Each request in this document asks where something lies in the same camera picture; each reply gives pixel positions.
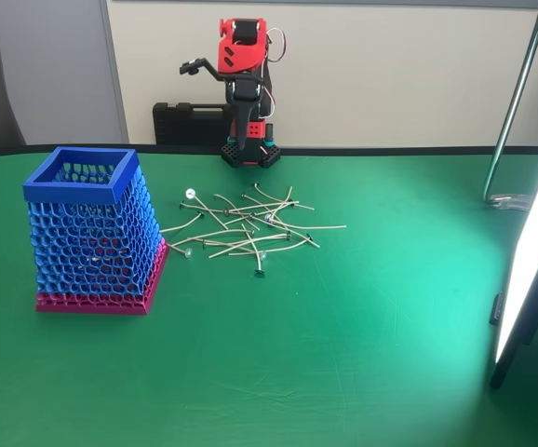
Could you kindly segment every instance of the cable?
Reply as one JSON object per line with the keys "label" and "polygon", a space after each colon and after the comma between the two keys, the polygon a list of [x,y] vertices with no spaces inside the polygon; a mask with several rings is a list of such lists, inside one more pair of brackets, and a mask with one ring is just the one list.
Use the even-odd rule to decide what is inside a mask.
{"label": "cable", "polygon": [[281,34],[282,51],[281,56],[279,56],[277,59],[269,59],[269,54],[267,54],[267,60],[270,62],[279,62],[284,59],[284,56],[286,55],[286,51],[288,50],[288,41],[286,40],[286,34],[280,28],[271,28],[269,31],[267,31],[269,42],[273,42],[271,40],[271,37],[269,36],[269,33],[271,33],[272,31],[279,31],[279,33]]}

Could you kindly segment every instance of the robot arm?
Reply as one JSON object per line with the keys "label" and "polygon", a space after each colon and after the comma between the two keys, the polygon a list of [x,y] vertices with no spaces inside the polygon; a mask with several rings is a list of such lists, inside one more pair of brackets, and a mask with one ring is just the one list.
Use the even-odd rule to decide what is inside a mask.
{"label": "robot arm", "polygon": [[272,109],[267,25],[263,19],[222,20],[220,36],[218,70],[206,59],[196,59],[183,64],[180,74],[196,75],[200,68],[205,68],[216,80],[225,83],[225,99],[234,115],[233,137],[237,149],[242,151],[250,122],[264,125],[264,118]]}

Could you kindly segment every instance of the white cable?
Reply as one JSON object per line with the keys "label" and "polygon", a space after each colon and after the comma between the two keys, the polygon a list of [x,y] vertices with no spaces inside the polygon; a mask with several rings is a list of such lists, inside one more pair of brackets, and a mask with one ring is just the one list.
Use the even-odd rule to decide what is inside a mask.
{"label": "white cable", "polygon": [[163,230],[159,230],[160,233],[166,233],[167,231],[174,231],[174,230],[181,230],[183,228],[186,228],[188,225],[193,223],[195,220],[197,220],[199,217],[203,216],[203,213],[199,212],[193,219],[185,223],[184,225],[174,226],[173,228],[165,228]]}
{"label": "white cable", "polygon": [[280,28],[271,28],[269,31],[267,31],[267,35],[271,33],[272,31],[278,31],[281,34],[281,43],[282,43],[282,50],[281,50],[281,56],[279,56],[277,59],[269,59],[269,55],[267,55],[267,60],[270,62],[279,62],[282,59],[284,59],[284,56],[286,55],[286,51],[288,50],[288,42],[286,40],[286,34],[280,29]]}

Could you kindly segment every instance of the wire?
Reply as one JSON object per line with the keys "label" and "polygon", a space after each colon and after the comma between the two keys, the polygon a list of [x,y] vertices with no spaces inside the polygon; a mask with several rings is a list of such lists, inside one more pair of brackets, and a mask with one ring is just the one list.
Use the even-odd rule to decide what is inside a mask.
{"label": "wire", "polygon": [[267,116],[259,116],[259,119],[266,119],[273,116],[273,113],[276,111],[276,100],[273,98],[273,95],[269,93],[269,90],[266,86],[262,86],[262,88],[265,90],[265,93],[269,95],[269,100],[271,100],[271,112]]}
{"label": "wire", "polygon": [[282,59],[284,59],[284,56],[286,55],[286,51],[288,51],[288,41],[286,40],[286,34],[280,28],[271,28],[269,31],[267,31],[267,36],[269,36],[269,33],[271,33],[272,31],[278,31],[281,34],[281,42],[282,42],[281,56],[279,56],[277,59],[269,59],[269,55],[267,54],[267,60],[270,62],[279,62]]}

